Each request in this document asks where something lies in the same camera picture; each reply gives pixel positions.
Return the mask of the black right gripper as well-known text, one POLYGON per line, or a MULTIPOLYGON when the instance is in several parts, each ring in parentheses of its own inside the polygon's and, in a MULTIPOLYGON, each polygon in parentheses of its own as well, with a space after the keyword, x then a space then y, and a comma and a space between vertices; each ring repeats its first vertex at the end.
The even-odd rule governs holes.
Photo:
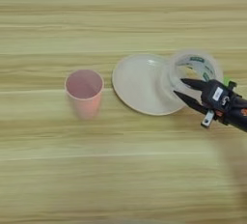
MULTIPOLYGON (((181 82, 194 90, 202 91, 202 103, 213 111, 216 120, 247 132, 247 100, 233 90, 236 87, 235 82, 230 81, 228 85, 224 85, 217 80, 206 83, 190 78, 182 78, 181 82)), ((175 94, 190 108, 202 114, 207 113, 208 109, 196 99, 178 91, 175 94)))

